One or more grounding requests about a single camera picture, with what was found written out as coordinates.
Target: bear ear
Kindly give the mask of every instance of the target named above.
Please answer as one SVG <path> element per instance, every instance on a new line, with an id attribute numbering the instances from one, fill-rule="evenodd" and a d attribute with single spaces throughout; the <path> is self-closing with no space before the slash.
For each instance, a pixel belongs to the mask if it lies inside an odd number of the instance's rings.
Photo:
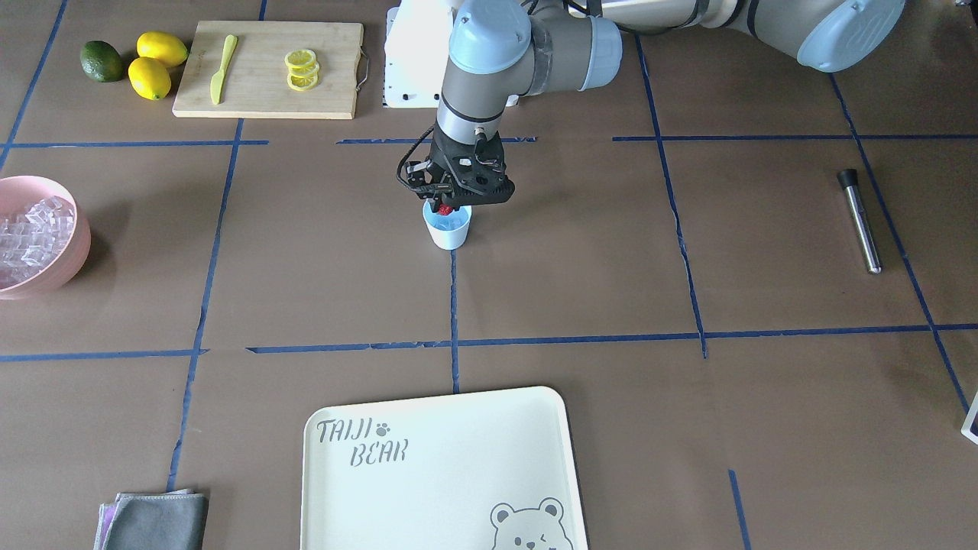
<path id="1" fill-rule="evenodd" d="M 514 509 L 505 502 L 500 502 L 492 509 L 492 525 L 498 527 L 506 518 L 512 515 Z"/>
<path id="2" fill-rule="evenodd" d="M 540 503 L 539 510 L 554 516 L 558 521 L 563 518 L 563 505 L 560 504 L 560 501 L 555 498 L 545 498 L 543 502 Z"/>

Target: wooden cutting board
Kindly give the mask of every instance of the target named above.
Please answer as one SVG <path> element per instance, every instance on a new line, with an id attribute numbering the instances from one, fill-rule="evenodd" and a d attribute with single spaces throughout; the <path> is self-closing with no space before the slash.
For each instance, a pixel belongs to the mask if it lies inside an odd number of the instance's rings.
<path id="1" fill-rule="evenodd" d="M 238 36 L 221 103 L 210 102 L 210 77 L 221 65 L 228 34 Z M 201 21 L 173 102 L 176 116 L 225 118 L 353 118 L 360 23 Z M 286 84 L 285 57 L 308 49 L 319 60 L 319 84 L 297 92 Z"/>

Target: robotic arm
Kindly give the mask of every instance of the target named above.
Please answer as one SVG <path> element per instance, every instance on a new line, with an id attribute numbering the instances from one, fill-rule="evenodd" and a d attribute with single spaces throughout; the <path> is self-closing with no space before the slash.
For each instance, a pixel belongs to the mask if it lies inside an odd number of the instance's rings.
<path id="1" fill-rule="evenodd" d="M 514 191 L 498 129 L 511 95 L 583 91 L 618 72 L 619 26 L 662 32 L 730 26 L 826 72 L 874 50 L 905 0 L 466 0 L 449 39 L 435 124 L 401 159 L 397 179 L 433 211 L 504 203 Z M 574 17 L 566 9 L 602 12 Z M 428 135 L 424 161 L 409 158 Z"/>

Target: folded cloth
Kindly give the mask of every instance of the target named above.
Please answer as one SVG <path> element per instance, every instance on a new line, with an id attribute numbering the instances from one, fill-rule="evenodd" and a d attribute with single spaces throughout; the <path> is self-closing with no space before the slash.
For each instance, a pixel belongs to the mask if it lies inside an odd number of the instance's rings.
<path id="1" fill-rule="evenodd" d="M 200 550 L 207 501 L 189 489 L 119 493 L 99 507 L 94 550 Z"/>

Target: cartoon bear face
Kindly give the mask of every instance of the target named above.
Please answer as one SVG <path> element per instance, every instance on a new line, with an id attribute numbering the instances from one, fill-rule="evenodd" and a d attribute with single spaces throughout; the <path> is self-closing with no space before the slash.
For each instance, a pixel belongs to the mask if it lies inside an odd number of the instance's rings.
<path id="1" fill-rule="evenodd" d="M 560 524 L 563 505 L 555 498 L 545 498 L 537 508 L 514 510 L 503 502 L 492 509 L 496 527 L 493 550 L 573 550 Z"/>

